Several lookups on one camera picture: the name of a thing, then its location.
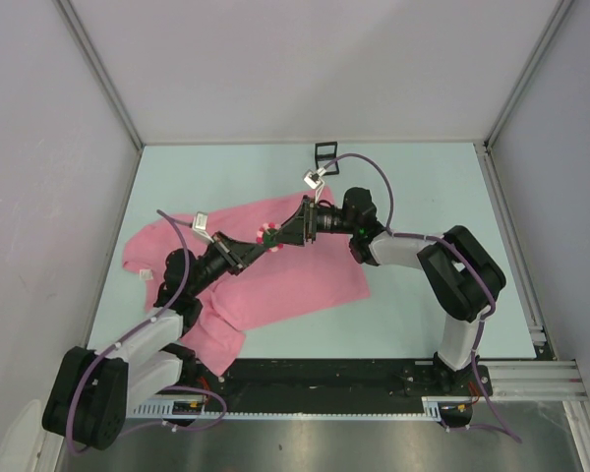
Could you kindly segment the plush flower brooch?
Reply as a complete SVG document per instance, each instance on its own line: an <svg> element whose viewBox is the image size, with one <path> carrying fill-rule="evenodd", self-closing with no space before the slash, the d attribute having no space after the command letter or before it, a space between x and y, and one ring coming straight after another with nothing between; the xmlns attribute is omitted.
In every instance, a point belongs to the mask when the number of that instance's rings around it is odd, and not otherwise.
<svg viewBox="0 0 590 472"><path fill-rule="evenodd" d="M257 243L263 245L269 252L277 252L283 244L276 241L276 234L280 225L273 222L264 223L257 231Z"/></svg>

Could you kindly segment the pink t-shirt garment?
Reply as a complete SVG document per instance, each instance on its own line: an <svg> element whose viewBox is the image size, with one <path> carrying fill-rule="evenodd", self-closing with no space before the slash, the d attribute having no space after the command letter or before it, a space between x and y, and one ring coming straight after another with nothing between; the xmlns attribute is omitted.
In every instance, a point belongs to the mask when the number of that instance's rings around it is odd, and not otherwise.
<svg viewBox="0 0 590 472"><path fill-rule="evenodd" d="M189 228L176 233L164 219L145 226L126 243L123 269L152 272L152 280L145 281L148 309L157 303L166 258L183 243L192 259L206 249ZM369 295L365 273L350 253L347 236L322 234L311 245L268 252L241 274L220 277L200 294L203 308L182 342L210 371L222 375L238 357L246 331Z"/></svg>

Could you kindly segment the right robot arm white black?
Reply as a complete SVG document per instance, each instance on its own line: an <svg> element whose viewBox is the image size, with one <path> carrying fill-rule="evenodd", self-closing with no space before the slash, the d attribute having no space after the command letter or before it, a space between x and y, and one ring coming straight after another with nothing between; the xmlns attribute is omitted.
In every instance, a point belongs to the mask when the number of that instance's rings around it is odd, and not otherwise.
<svg viewBox="0 0 590 472"><path fill-rule="evenodd" d="M431 384L445 394L466 387L478 371L477 335L506 286L503 271L473 234L461 225L441 236L394 233L378 221L371 192L353 187L345 192L341 206L304 197L286 221L271 224L260 240L271 249L303 247L320 234L348 235L350 253L360 265L424 272L446 313Z"/></svg>

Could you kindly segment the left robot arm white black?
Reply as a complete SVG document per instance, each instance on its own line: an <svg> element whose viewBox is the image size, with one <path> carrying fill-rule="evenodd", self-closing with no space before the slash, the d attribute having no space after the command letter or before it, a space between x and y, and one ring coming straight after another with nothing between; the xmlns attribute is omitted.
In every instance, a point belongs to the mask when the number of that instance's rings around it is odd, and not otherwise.
<svg viewBox="0 0 590 472"><path fill-rule="evenodd" d="M200 294L225 274L238 275L264 255L263 237L242 242L215 233L196 257L187 246L165 259L163 280L147 317L107 347L68 350L41 417L41 426L71 444L104 450L126 417L154 394L184 393L198 380L193 355L175 342L198 319Z"/></svg>

